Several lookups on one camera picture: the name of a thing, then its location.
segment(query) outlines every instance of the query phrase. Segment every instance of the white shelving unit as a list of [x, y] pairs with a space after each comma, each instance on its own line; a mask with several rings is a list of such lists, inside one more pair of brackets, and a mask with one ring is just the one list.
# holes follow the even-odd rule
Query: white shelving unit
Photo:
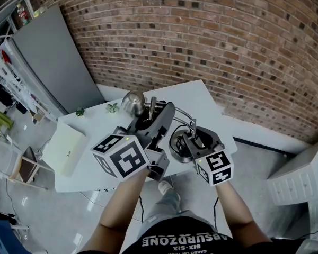
[[[1, 35], [0, 38], [4, 38], [6, 40], [13, 36], [12, 34], [9, 34], [10, 30], [12, 30], [13, 33], [17, 31], [17, 28], [11, 18], [11, 14], [16, 10], [17, 4], [21, 1], [22, 0], [8, 0], [0, 6], [0, 27], [2, 27], [5, 22], [8, 22], [7, 32], [5, 35]], [[33, 18], [34, 11], [30, 0], [24, 1], [27, 5], [29, 15]], [[5, 88], [10, 92], [14, 99], [20, 102], [26, 109], [33, 110], [35, 113], [41, 113], [51, 121], [57, 121], [57, 117], [47, 110], [47, 105], [37, 99], [35, 95], [32, 95], [32, 92], [24, 86], [24, 81], [21, 79], [21, 75], [17, 69], [13, 65], [5, 62], [1, 54], [0, 77], [3, 80]]]

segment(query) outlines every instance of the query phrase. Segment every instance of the green plant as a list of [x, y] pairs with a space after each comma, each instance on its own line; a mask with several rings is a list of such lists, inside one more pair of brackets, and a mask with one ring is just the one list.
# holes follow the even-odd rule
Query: green plant
[[83, 116], [84, 113], [85, 113], [85, 109], [83, 109], [82, 107], [79, 107], [79, 108], [75, 111], [76, 116]]
[[117, 111], [119, 111], [118, 103], [114, 103], [113, 105], [108, 104], [106, 106], [106, 113], [115, 113]]

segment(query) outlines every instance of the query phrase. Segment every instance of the gray refrigerator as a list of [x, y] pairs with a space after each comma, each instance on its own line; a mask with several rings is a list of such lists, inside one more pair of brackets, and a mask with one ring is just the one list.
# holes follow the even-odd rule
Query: gray refrigerator
[[58, 6], [31, 20], [0, 49], [9, 56], [22, 83], [55, 117], [105, 102]]

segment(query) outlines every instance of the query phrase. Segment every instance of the shoe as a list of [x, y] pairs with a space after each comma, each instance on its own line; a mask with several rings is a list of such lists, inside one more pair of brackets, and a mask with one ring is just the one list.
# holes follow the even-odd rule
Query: shoe
[[158, 184], [158, 189], [159, 189], [159, 192], [162, 194], [162, 195], [165, 195], [165, 193], [169, 190], [169, 189], [172, 189], [173, 190], [173, 187], [172, 185], [170, 185], [169, 182], [165, 181], [165, 180], [162, 180], [159, 184]]

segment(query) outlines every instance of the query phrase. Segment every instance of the person's arm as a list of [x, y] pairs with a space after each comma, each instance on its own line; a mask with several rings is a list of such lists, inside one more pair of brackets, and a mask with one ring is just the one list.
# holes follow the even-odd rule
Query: person's arm
[[235, 241], [245, 248], [256, 243], [271, 242], [255, 223], [249, 208], [229, 182], [217, 185], [216, 189]]
[[98, 226], [81, 251], [119, 253], [149, 170], [145, 168], [119, 184]]

